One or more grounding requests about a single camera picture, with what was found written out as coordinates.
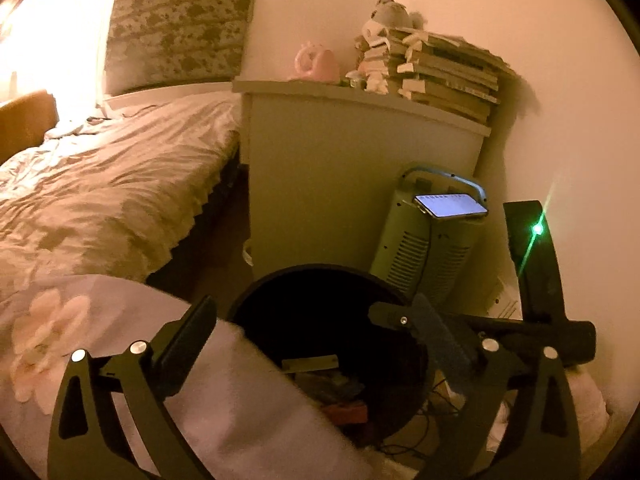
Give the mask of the red brown snack packet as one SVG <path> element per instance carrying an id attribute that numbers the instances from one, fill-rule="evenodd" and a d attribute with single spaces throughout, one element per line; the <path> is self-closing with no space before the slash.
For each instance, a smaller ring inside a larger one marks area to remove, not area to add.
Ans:
<path id="1" fill-rule="evenodd" d="M 369 420 L 368 407 L 361 401 L 326 404 L 320 411 L 337 427 L 363 425 Z"/>

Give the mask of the black round trash bin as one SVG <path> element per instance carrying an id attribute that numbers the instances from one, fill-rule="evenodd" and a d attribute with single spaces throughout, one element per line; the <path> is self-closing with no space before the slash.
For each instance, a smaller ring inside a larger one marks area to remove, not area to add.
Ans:
<path id="1" fill-rule="evenodd" d="M 368 420 L 349 428 L 358 446 L 396 434 L 422 408 L 428 369 L 425 347 L 408 330 L 371 322 L 377 302 L 408 306 L 396 287 L 366 272 L 303 264 L 265 275 L 230 307 L 228 321 L 274 364 L 336 356 L 338 369 L 359 386 Z"/>

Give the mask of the green portable heater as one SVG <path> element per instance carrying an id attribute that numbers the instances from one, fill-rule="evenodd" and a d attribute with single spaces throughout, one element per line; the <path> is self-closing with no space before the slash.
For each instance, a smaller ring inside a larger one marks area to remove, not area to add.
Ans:
<path id="1" fill-rule="evenodd" d="M 486 192 L 477 181 L 414 162 L 399 175 L 370 273 L 409 298 L 420 292 L 440 306 L 454 288 L 488 215 L 434 219 L 413 203 L 424 194 L 468 194 L 488 209 Z"/>

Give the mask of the smartphone with lit screen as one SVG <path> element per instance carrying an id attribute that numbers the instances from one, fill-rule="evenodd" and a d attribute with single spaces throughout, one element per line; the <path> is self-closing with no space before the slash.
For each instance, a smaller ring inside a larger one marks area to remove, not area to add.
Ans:
<path id="1" fill-rule="evenodd" d="M 417 195 L 413 203 L 420 211 L 438 220 L 483 218 L 488 215 L 488 209 L 468 194 Z"/>

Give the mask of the white rumpled bed duvet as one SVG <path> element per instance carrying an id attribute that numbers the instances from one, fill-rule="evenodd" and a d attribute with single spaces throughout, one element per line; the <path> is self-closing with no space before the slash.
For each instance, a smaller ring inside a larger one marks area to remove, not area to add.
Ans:
<path id="1" fill-rule="evenodd" d="M 191 231 L 239 147 L 241 98 L 223 91 L 55 127 L 1 166 L 1 291 L 38 278 L 144 281 Z"/>

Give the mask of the stack of books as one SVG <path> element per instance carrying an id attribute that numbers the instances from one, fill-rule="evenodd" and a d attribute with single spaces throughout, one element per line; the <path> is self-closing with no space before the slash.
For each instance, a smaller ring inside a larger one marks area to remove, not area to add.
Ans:
<path id="1" fill-rule="evenodd" d="M 399 96 L 486 126 L 500 104 L 511 66 L 461 37 L 410 28 L 382 28 L 355 41 L 354 77 L 367 92 Z"/>

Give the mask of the white dresser cabinet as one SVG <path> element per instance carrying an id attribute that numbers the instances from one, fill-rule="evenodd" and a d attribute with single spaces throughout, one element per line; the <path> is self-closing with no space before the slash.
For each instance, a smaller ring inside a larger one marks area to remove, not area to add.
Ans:
<path id="1" fill-rule="evenodd" d="M 474 174 L 490 128 L 404 98 L 237 79 L 254 278 L 305 263 L 370 268 L 402 170 Z"/>

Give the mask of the grey plush toy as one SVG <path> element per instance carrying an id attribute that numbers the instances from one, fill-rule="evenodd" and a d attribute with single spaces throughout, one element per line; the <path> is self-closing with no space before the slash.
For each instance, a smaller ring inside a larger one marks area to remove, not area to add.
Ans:
<path id="1" fill-rule="evenodd" d="M 425 20 L 420 12 L 409 12 L 406 7 L 395 0 L 378 0 L 370 18 L 363 24 L 361 35 L 371 42 L 378 37 L 385 37 L 392 30 L 424 29 Z"/>

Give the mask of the pink plush toy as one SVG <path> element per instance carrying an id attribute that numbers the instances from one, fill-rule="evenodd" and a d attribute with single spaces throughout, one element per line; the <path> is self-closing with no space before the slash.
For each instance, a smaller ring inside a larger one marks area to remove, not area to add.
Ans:
<path id="1" fill-rule="evenodd" d="M 340 66 L 334 53 L 321 44 L 303 44 L 294 58 L 294 70 L 289 80 L 338 84 L 341 81 Z"/>

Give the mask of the patterned grey window curtain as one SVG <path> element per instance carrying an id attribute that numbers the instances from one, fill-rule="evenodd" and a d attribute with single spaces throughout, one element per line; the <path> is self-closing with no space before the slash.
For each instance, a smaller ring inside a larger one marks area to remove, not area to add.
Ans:
<path id="1" fill-rule="evenodd" d="M 253 0 L 114 0 L 104 92 L 234 79 L 252 7 Z"/>

